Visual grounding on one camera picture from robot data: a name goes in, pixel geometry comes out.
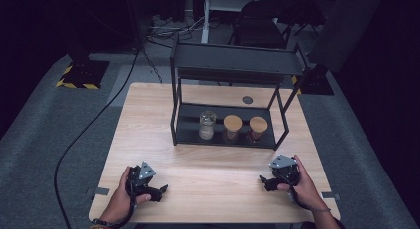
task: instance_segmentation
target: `person's right hand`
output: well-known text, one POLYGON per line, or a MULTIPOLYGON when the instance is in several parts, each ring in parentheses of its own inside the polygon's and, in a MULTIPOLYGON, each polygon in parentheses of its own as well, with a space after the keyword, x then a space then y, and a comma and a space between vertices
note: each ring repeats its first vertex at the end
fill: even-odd
MULTIPOLYGON (((130 209, 130 196, 126 192, 126 181, 130 172, 130 167, 126 167, 120 178, 120 183, 117 189, 111 196, 108 206, 105 208, 101 217, 102 221, 114 224, 124 219, 129 213, 130 209)), ((151 199, 149 194, 142 194, 136 197, 136 204, 143 204, 151 199)))
MULTIPOLYGON (((296 155, 294 155, 294 158, 297 161, 297 167, 300 173, 300 182, 294 186, 299 202, 307 205, 311 210, 327 210, 328 207, 318 194, 315 184, 306 171, 305 166, 296 155)), ((285 183, 279 184, 277 189, 290 192, 290 186, 285 183)))

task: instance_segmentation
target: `black shelf surface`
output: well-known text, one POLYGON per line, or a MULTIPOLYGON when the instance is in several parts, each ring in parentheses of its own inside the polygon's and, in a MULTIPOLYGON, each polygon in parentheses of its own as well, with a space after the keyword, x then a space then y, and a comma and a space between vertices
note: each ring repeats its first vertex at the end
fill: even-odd
POLYGON ((178 43, 174 58, 177 68, 194 68, 197 71, 212 69, 276 75, 303 74, 298 53, 294 50, 178 43))
POLYGON ((268 148, 275 147, 275 135, 272 128, 271 114, 267 108, 245 108, 230 106, 214 106, 192 103, 182 103, 179 106, 176 139, 180 144, 194 145, 213 145, 228 147, 250 147, 250 148, 268 148), (214 136, 210 140, 203 140, 199 136, 200 113, 210 110, 216 113, 217 121, 214 136), (243 121, 243 126, 235 142, 229 141, 223 137, 223 120, 228 115, 237 115, 243 121), (263 133, 257 143, 253 143, 247 138, 250 127, 250 120, 253 117, 262 117, 268 123, 267 130, 263 133))

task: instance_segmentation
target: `glass jar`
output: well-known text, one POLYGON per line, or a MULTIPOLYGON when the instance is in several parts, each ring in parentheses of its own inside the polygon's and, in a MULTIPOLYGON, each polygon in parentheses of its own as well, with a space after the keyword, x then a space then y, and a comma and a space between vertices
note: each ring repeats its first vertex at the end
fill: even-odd
POLYGON ((200 115, 200 137, 204 140, 210 140, 214 135, 214 125, 216 124, 216 113, 212 111, 202 112, 200 115))

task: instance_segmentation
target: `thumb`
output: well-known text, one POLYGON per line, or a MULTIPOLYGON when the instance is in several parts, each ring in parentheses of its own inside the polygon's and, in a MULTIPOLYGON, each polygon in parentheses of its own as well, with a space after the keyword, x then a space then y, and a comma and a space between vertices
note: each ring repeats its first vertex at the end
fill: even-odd
POLYGON ((277 189, 280 190, 280 191, 288 192, 288 191, 290 191, 290 185, 285 184, 285 183, 281 183, 277 186, 277 189))
POLYGON ((151 200, 151 196, 148 195, 148 194, 142 194, 142 195, 136 197, 136 202, 137 202, 138 205, 142 204, 142 203, 145 203, 149 200, 151 200))

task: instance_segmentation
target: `yellow and black hazard tape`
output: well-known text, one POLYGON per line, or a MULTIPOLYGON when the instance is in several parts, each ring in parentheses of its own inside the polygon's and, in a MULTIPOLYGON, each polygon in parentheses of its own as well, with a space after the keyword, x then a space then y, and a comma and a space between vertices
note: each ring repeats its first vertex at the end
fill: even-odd
POLYGON ((73 64, 71 64, 62 75, 61 79, 59 80, 57 87, 68 87, 68 88, 87 88, 87 89, 99 89, 100 84, 95 83, 72 83, 66 82, 65 78, 70 74, 71 70, 73 69, 73 64))
MULTIPOLYGON (((292 77, 291 77, 291 81, 293 82, 293 85, 294 84, 296 84, 296 82, 297 82, 297 77, 295 76, 295 75, 293 75, 292 77)), ((299 90, 297 90, 297 93, 296 94, 302 94, 302 92, 300 91, 300 88, 299 88, 299 90)))

